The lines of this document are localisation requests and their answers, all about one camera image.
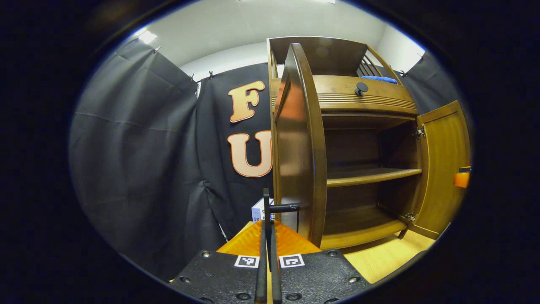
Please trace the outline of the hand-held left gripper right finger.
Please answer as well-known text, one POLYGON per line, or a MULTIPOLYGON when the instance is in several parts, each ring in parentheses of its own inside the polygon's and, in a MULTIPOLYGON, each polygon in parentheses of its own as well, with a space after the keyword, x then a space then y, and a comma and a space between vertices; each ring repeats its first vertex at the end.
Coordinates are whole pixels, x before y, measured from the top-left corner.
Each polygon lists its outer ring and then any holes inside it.
POLYGON ((313 252, 311 243, 286 225, 269 225, 269 266, 274 304, 343 303, 372 284, 340 250, 313 252))

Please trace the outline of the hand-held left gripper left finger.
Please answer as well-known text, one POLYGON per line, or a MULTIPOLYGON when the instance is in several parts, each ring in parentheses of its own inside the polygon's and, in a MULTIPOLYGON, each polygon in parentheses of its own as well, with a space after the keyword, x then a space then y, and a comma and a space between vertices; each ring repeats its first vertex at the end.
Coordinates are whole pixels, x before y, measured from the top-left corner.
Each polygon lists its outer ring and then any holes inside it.
POLYGON ((252 223, 217 251, 201 250, 169 286, 203 304, 265 304, 264 221, 252 223))

